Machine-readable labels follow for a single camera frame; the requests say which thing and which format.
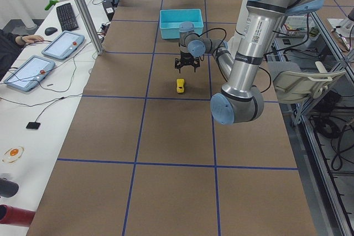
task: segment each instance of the red cylinder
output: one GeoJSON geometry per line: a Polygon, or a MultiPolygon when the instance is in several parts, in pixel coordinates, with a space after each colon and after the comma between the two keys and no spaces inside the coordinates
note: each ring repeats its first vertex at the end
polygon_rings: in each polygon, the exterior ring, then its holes
{"type": "Polygon", "coordinates": [[[0,224],[29,227],[34,218],[35,212],[22,208],[0,205],[0,224]]]}

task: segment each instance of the black keyboard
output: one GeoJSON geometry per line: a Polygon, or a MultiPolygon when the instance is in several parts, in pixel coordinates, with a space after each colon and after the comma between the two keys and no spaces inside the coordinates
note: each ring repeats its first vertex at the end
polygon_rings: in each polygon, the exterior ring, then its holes
{"type": "Polygon", "coordinates": [[[58,6],[56,14],[58,15],[61,30],[75,30],[79,27],[71,3],[58,6]]]}

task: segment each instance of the computer mouse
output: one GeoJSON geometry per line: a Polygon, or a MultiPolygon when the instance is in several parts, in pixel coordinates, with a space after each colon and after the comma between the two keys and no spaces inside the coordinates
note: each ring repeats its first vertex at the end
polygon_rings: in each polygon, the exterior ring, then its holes
{"type": "Polygon", "coordinates": [[[44,31],[44,34],[46,36],[52,35],[53,33],[55,33],[58,29],[56,29],[55,27],[48,27],[46,28],[46,30],[44,31]]]}

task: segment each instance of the white tablet device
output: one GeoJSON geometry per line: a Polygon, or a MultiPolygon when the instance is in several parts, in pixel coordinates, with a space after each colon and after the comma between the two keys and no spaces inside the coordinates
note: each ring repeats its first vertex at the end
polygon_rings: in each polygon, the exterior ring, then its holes
{"type": "Polygon", "coordinates": [[[4,80],[8,86],[21,91],[30,91],[55,67],[55,62],[33,55],[12,75],[4,80]]]}
{"type": "Polygon", "coordinates": [[[70,56],[84,40],[85,37],[83,35],[64,30],[42,51],[42,54],[58,60],[64,60],[70,56]]]}

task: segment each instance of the white desk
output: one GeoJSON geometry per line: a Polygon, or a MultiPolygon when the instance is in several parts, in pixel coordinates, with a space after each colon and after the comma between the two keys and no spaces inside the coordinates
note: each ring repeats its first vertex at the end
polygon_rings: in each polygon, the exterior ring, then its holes
{"type": "MultiPolygon", "coordinates": [[[[108,21],[102,5],[93,5],[92,0],[85,1],[88,3],[88,9],[90,10],[95,27],[99,29],[102,23],[108,21]]],[[[76,8],[75,2],[73,0],[70,2],[75,14],[78,14],[79,11],[76,8]]],[[[77,16],[76,19],[79,24],[79,29],[75,30],[75,32],[83,34],[86,38],[85,42],[79,47],[79,51],[90,41],[90,38],[81,16],[77,16]]],[[[43,24],[39,27],[36,34],[42,35],[46,40],[54,40],[60,33],[61,28],[54,7],[43,24]],[[45,36],[44,30],[47,27],[56,27],[58,31],[51,36],[45,36]]],[[[20,66],[32,55],[42,56],[41,51],[46,45],[48,45],[48,43],[26,47],[13,66],[20,66]]],[[[31,105],[50,101],[55,98],[81,94],[89,79],[89,71],[95,63],[94,57],[95,48],[92,44],[88,44],[88,46],[75,57],[77,65],[75,78],[67,92],[57,93],[44,90],[37,86],[28,93],[22,93],[6,85],[0,85],[0,95],[11,101],[31,105]]],[[[43,87],[53,84],[47,88],[59,91],[65,90],[69,86],[74,71],[74,62],[70,59],[65,63],[55,60],[55,63],[57,66],[61,64],[64,65],[55,69],[41,84],[43,87]]],[[[11,198],[0,198],[0,204],[8,204],[32,211],[37,209],[79,101],[80,97],[73,97],[56,102],[40,116],[39,122],[41,126],[39,130],[27,130],[25,128],[27,123],[35,121],[40,112],[48,106],[49,103],[29,108],[0,100],[0,124],[2,125],[0,130],[0,177],[7,177],[9,180],[19,185],[18,193],[11,198]],[[3,163],[1,161],[3,154],[8,149],[17,146],[24,147],[22,157],[12,164],[3,163]]],[[[1,236],[26,235],[27,230],[28,228],[24,227],[0,224],[1,236]]]]}

